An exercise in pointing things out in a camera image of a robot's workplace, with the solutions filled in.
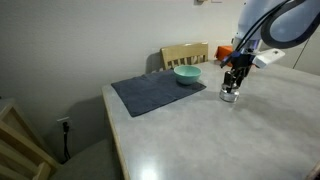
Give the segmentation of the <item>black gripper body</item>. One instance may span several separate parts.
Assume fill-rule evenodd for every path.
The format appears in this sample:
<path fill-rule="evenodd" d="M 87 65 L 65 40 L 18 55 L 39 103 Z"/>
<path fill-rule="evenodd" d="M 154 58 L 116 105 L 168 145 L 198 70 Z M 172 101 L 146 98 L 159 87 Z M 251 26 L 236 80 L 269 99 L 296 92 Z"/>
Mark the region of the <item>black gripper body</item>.
<path fill-rule="evenodd" d="M 234 79 L 245 78 L 253 65 L 254 55 L 233 52 L 231 54 L 231 74 Z"/>

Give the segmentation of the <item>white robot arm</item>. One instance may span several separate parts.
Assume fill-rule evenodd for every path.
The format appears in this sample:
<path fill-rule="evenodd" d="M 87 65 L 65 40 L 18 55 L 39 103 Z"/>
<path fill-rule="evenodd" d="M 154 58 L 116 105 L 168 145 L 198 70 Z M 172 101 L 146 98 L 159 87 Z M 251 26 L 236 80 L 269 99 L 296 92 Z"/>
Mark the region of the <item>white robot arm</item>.
<path fill-rule="evenodd" d="M 252 65 L 264 68 L 305 42 L 318 28 L 320 0 L 245 0 L 233 39 L 233 51 L 221 62 L 231 63 L 222 90 L 236 91 Z"/>

